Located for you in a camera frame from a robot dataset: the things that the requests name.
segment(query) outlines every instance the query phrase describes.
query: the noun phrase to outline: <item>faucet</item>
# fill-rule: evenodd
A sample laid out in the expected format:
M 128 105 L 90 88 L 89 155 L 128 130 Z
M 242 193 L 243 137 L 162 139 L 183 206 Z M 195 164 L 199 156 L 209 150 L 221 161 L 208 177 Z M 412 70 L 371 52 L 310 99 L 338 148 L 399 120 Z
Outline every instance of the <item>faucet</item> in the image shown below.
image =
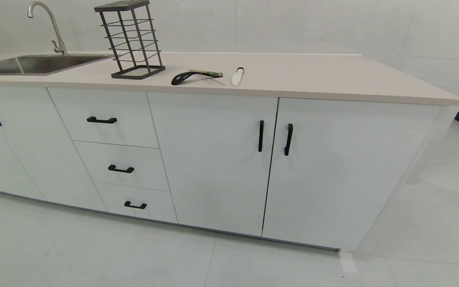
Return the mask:
M 56 19 L 54 18 L 53 12 L 51 11 L 51 9 L 49 9 L 49 7 L 47 7 L 46 4 L 40 1 L 31 2 L 31 4 L 29 4 L 29 7 L 27 8 L 27 17 L 33 18 L 33 9 L 35 8 L 35 6 L 42 6 L 47 11 L 47 13 L 49 13 L 49 17 L 51 17 L 51 22 L 53 22 L 53 28 L 54 28 L 54 31 L 56 32 L 58 43 L 60 44 L 60 46 L 58 47 L 58 45 L 56 45 L 55 40 L 52 40 L 54 44 L 54 52 L 62 53 L 63 56 L 68 55 L 67 48 L 65 47 L 65 43 L 61 39 L 60 30 L 58 30 L 58 25 L 56 24 Z

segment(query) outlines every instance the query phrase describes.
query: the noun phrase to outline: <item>sink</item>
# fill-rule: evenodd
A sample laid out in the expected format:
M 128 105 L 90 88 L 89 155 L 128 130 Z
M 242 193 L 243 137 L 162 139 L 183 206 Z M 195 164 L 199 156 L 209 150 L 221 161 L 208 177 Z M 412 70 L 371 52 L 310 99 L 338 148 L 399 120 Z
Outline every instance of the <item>sink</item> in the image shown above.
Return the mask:
M 0 75 L 47 76 L 109 58 L 110 55 L 29 55 L 0 60 Z

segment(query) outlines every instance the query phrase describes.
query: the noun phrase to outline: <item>white tile floor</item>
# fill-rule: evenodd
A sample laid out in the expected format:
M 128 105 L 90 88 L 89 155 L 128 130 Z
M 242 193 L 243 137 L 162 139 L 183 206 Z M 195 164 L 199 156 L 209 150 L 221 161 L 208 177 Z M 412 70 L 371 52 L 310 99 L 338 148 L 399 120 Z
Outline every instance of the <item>white tile floor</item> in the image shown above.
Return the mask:
M 455 287 L 458 122 L 351 256 L 0 195 L 0 287 Z

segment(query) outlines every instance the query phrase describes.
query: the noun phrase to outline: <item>countertop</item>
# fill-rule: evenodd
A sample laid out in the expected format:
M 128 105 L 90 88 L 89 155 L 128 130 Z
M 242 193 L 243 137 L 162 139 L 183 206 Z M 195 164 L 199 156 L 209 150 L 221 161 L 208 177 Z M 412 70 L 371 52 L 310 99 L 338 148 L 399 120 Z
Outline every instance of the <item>countertop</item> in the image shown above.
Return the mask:
M 0 60 L 21 56 L 0 55 Z M 0 76 L 0 86 L 112 89 L 150 92 L 227 94 L 459 106 L 459 97 L 406 73 L 359 55 L 161 53 L 166 70 L 144 80 L 111 78 L 111 59 L 49 76 Z M 231 76 L 245 68 L 238 87 Z M 224 73 L 223 78 L 171 79 L 187 69 Z

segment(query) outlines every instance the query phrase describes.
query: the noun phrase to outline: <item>wall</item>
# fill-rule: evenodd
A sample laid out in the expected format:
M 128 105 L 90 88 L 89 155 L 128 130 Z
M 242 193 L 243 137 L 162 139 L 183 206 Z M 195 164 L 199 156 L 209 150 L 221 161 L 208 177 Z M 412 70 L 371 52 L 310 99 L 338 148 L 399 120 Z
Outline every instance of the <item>wall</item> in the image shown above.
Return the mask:
M 43 0 L 69 51 L 109 46 L 93 7 Z M 51 52 L 45 11 L 0 0 L 0 53 Z M 151 0 L 163 51 L 364 54 L 459 95 L 459 0 Z

